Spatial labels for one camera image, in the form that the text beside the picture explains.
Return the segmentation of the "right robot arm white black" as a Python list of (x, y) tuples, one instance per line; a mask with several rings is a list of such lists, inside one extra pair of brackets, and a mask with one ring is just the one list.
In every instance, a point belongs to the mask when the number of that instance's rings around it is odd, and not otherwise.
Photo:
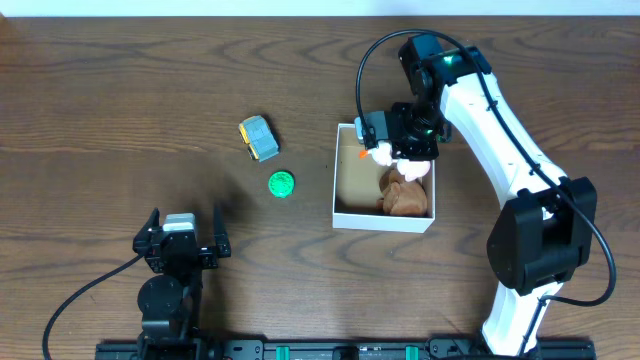
[(536, 337), (560, 288), (584, 265), (601, 239), (594, 217), (597, 193), (587, 178), (572, 179), (535, 144), (504, 101), (482, 53), (432, 30), (409, 30), (398, 53), (415, 101), (370, 113), (358, 135), (373, 160), (392, 167), (392, 199), (430, 169), (451, 130), (461, 133), (488, 176), (500, 213), (486, 250), (498, 287), (481, 343), (459, 357), (580, 359), (584, 342)]

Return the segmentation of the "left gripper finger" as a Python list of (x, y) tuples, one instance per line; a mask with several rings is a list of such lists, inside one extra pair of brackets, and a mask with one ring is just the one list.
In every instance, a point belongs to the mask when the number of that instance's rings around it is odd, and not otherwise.
[(231, 256), (232, 250), (229, 241), (228, 232), (224, 223), (221, 209), (215, 206), (213, 209), (213, 236), (219, 258), (228, 258)]
[(148, 220), (133, 238), (132, 249), (135, 253), (147, 253), (149, 251), (154, 231), (160, 228), (159, 217), (159, 210), (154, 208)]

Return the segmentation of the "brown plush bear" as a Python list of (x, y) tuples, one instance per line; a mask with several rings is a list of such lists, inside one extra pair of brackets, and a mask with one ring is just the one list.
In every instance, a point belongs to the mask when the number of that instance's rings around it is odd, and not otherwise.
[(377, 208), (385, 215), (423, 217), (428, 210), (428, 197), (418, 181), (406, 181), (395, 168), (388, 170), (380, 179), (382, 196)]

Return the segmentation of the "pink white duck toy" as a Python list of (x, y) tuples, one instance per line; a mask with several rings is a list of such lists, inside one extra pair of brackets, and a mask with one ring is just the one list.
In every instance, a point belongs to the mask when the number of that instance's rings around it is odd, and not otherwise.
[(361, 158), (371, 156), (373, 161), (380, 166), (394, 166), (406, 181), (418, 180), (427, 175), (432, 168), (430, 161), (393, 159), (392, 145), (388, 141), (379, 141), (376, 148), (362, 150), (359, 156)]

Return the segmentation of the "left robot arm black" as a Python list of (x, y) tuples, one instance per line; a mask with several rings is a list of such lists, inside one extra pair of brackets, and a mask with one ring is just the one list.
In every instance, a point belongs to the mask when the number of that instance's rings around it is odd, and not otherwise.
[(202, 272), (216, 269), (221, 258), (231, 256), (219, 208), (213, 210), (212, 220), (214, 243), (209, 246), (198, 244), (193, 213), (169, 214), (161, 220), (155, 209), (134, 236), (133, 251), (154, 273), (137, 297), (145, 337), (183, 341), (197, 327)]

